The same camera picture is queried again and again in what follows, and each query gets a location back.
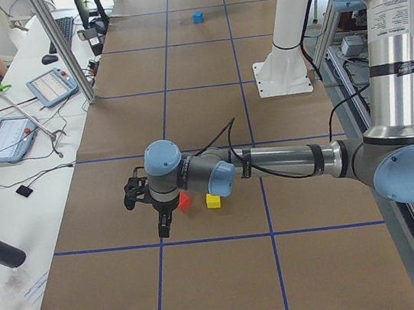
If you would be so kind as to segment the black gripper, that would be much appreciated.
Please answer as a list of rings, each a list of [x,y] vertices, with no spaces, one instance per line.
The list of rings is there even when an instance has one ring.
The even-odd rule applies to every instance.
[[[170,236],[170,229],[172,223],[171,213],[179,206],[179,198],[176,196],[167,202],[157,201],[152,199],[153,208],[159,213],[158,217],[158,233],[160,238],[167,238]]]

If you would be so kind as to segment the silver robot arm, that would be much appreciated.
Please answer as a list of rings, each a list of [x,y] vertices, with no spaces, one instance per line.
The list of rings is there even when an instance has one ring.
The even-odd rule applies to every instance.
[[[414,202],[414,0],[361,1],[371,97],[371,123],[363,137],[324,147],[210,147],[198,156],[181,153],[171,141],[155,141],[144,153],[144,194],[158,213],[161,237],[170,234],[180,191],[224,197],[239,177],[329,174],[359,180],[392,201]]]

